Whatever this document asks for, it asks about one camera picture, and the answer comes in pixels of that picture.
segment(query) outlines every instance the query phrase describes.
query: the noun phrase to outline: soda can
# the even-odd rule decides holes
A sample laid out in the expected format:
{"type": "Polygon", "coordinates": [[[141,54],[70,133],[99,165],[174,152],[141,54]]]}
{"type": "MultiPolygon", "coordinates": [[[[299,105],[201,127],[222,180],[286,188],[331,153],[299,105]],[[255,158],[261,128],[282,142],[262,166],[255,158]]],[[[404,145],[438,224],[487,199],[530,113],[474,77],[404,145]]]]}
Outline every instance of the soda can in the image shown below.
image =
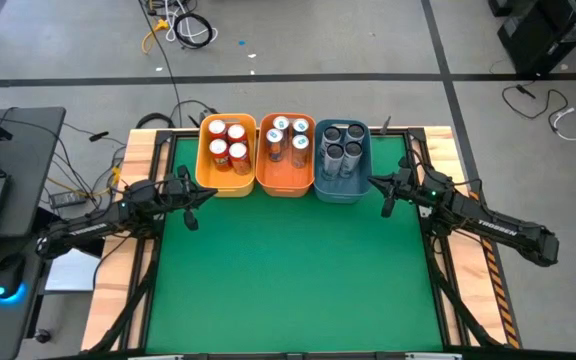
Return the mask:
{"type": "Polygon", "coordinates": [[[296,137],[299,135],[306,135],[306,131],[308,131],[308,128],[310,127],[310,124],[308,124],[308,121],[306,121],[306,119],[297,119],[295,120],[295,122],[292,123],[292,137],[296,137]]]}
{"type": "Polygon", "coordinates": [[[341,131],[335,126],[327,127],[326,130],[324,130],[323,135],[321,136],[321,147],[319,148],[319,154],[321,154],[321,156],[324,156],[326,154],[326,149],[328,149],[328,146],[330,146],[331,144],[339,144],[340,142],[341,142],[341,131]]]}
{"type": "Polygon", "coordinates": [[[292,138],[292,166],[298,169],[306,166],[309,143],[305,135],[297,135],[292,138]]]}
{"type": "Polygon", "coordinates": [[[232,168],[235,169],[237,175],[250,173],[252,166],[250,165],[250,156],[248,156],[248,147],[246,145],[243,143],[234,143],[230,145],[228,153],[230,154],[232,168]]]}
{"type": "Polygon", "coordinates": [[[284,149],[287,149],[288,145],[290,145],[290,120],[285,116],[277,116],[275,120],[272,121],[272,126],[280,130],[284,135],[284,149]]]}
{"type": "Polygon", "coordinates": [[[239,124],[231,125],[228,128],[228,141],[230,144],[242,143],[248,146],[248,137],[246,136],[246,129],[239,124]]]}
{"type": "Polygon", "coordinates": [[[361,125],[353,124],[348,127],[348,131],[346,131],[346,138],[344,139],[344,143],[348,144],[349,142],[358,142],[360,145],[363,143],[364,140],[364,127],[361,125]]]}
{"type": "Polygon", "coordinates": [[[222,120],[213,120],[208,124],[208,132],[210,132],[210,138],[212,140],[221,139],[226,141],[226,123],[222,120]]]}
{"type": "Polygon", "coordinates": [[[335,180],[339,174],[344,158],[344,148],[339,144],[331,144],[324,154],[322,176],[326,180],[335,180]]]}
{"type": "Polygon", "coordinates": [[[215,160],[215,167],[219,171],[230,170],[230,161],[228,159],[228,143],[222,139],[215,139],[210,143],[210,152],[215,160]]]}
{"type": "Polygon", "coordinates": [[[268,146],[268,155],[270,161],[278,162],[284,157],[284,133],[281,130],[270,129],[266,133],[266,142],[268,146]]]}
{"type": "Polygon", "coordinates": [[[347,143],[346,146],[344,146],[344,158],[341,162],[339,176],[349,178],[355,168],[357,168],[362,153],[363,150],[358,142],[352,141],[347,143]]]}

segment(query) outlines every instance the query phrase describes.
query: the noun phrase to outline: orange bin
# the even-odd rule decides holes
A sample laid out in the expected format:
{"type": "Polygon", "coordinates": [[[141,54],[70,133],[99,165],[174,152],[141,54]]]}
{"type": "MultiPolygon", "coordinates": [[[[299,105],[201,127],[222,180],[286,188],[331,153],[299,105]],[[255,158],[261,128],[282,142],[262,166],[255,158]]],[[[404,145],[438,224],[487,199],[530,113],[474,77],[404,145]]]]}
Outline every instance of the orange bin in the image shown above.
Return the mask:
{"type": "Polygon", "coordinates": [[[201,122],[199,130],[199,149],[197,151],[197,168],[195,177],[197,183],[203,187],[215,188],[219,190],[217,197],[244,197],[252,191],[255,186],[255,144],[256,144],[257,123],[248,114],[215,114],[210,115],[201,122]],[[252,169],[246,175],[237,175],[233,169],[219,171],[215,167],[212,154],[210,153],[210,142],[212,140],[208,131],[208,124],[212,120],[223,120],[226,126],[241,124],[246,129],[248,136],[248,156],[252,169]]]}
{"type": "Polygon", "coordinates": [[[314,154],[315,144],[315,120],[308,115],[292,113],[274,113],[264,117],[259,131],[259,146],[257,149],[257,181],[263,186],[270,196],[301,197],[306,195],[308,188],[315,180],[314,154]],[[273,120],[277,116],[285,116],[294,121],[297,118],[306,119],[308,131],[306,135],[310,140],[310,154],[306,160],[306,166],[301,169],[292,166],[292,142],[284,149],[284,158],[279,162],[270,161],[266,133],[273,128],[273,120]]]}

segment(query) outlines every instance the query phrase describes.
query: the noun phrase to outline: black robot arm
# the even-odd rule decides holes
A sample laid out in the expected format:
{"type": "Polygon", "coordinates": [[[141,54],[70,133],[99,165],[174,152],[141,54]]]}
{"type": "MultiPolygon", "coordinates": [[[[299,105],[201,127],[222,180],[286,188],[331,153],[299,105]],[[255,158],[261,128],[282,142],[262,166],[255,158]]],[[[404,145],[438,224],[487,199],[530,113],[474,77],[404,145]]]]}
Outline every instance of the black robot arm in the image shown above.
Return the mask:
{"type": "Polygon", "coordinates": [[[190,230],[199,224],[192,209],[198,208],[216,189],[197,186],[190,180],[188,169],[180,166],[177,176],[167,174],[163,181],[141,180],[122,192],[122,199],[79,218],[56,222],[37,241],[36,253],[44,259],[54,259],[71,248],[94,239],[129,231],[139,238],[155,237],[156,217],[185,209],[184,222],[190,230]]]}
{"type": "Polygon", "coordinates": [[[385,197],[382,216],[389,217],[399,199],[430,208],[430,227],[435,236],[447,236],[454,229],[464,229],[516,249],[524,258],[539,266],[557,263],[559,240],[545,226],[524,222],[494,212],[481,201],[455,189],[452,179],[424,166],[426,176],[415,183],[407,160],[399,162],[399,172],[388,176],[371,176],[369,181],[385,197]]]}

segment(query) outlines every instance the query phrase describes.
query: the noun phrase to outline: table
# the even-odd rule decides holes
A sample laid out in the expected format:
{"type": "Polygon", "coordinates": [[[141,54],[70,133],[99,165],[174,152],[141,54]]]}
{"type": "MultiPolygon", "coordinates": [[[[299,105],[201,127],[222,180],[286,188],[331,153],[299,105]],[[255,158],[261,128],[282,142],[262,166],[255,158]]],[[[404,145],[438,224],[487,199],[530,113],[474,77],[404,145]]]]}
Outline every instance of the table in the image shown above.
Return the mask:
{"type": "MultiPolygon", "coordinates": [[[[6,110],[0,110],[0,117],[6,110]]],[[[64,108],[15,108],[5,118],[24,121],[59,134],[65,116],[64,108]]],[[[39,199],[50,167],[57,139],[32,126],[3,122],[13,134],[10,141],[0,141],[0,167],[11,176],[0,213],[0,261],[21,251],[26,258],[19,296],[0,300],[0,359],[17,355],[21,340],[32,337],[41,307],[36,297],[38,279],[44,262],[34,253],[35,239],[31,230],[49,223],[52,214],[40,209],[39,199]]]]}
{"type": "MultiPolygon", "coordinates": [[[[157,133],[157,130],[133,130],[131,132],[120,183],[131,184],[147,178],[152,170],[156,170],[158,178],[163,176],[169,156],[169,146],[167,143],[160,147],[155,146],[157,133]],[[153,159],[157,157],[158,162],[153,163],[153,159]]],[[[176,133],[192,137],[196,136],[197,130],[180,129],[176,130],[176,133]]],[[[427,155],[438,171],[452,176],[456,182],[463,180],[457,149],[449,127],[426,127],[410,130],[410,133],[414,133],[418,139],[425,137],[427,155]]],[[[161,141],[162,133],[159,132],[159,134],[158,140],[161,141]]],[[[421,141],[412,141],[413,148],[417,150],[422,150],[421,144],[421,141]]],[[[118,241],[119,239],[116,238],[107,239],[104,253],[113,249],[118,241]]],[[[152,245],[152,242],[148,241],[140,247],[136,240],[130,239],[102,265],[99,270],[97,289],[93,294],[82,349],[94,345],[121,311],[129,292],[131,278],[137,277],[137,272],[135,276],[131,276],[131,270],[133,266],[140,265],[140,269],[137,270],[143,276],[150,260],[152,245]]],[[[494,244],[483,241],[482,245],[479,245],[471,239],[455,234],[450,236],[443,246],[447,257],[439,256],[440,265],[449,278],[454,277],[453,280],[463,301],[478,321],[497,340],[519,347],[520,342],[514,327],[512,308],[494,244]]],[[[472,336],[463,329],[461,321],[455,316],[445,296],[441,295],[439,304],[438,308],[442,308],[440,311],[447,330],[443,336],[445,342],[453,345],[475,344],[472,336]]],[[[129,336],[116,346],[135,348],[140,345],[143,317],[144,301],[135,311],[129,336]]]]}

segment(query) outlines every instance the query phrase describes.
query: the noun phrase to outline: computer mouse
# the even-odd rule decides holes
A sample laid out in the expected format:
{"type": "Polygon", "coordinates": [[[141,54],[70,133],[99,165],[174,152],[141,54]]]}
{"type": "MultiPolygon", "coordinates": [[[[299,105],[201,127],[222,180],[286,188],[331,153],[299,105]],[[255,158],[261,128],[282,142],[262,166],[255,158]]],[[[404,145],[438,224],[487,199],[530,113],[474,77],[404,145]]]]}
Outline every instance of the computer mouse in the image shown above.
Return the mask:
{"type": "Polygon", "coordinates": [[[17,293],[24,275],[26,258],[22,254],[11,254],[0,262],[0,299],[17,293]]]}

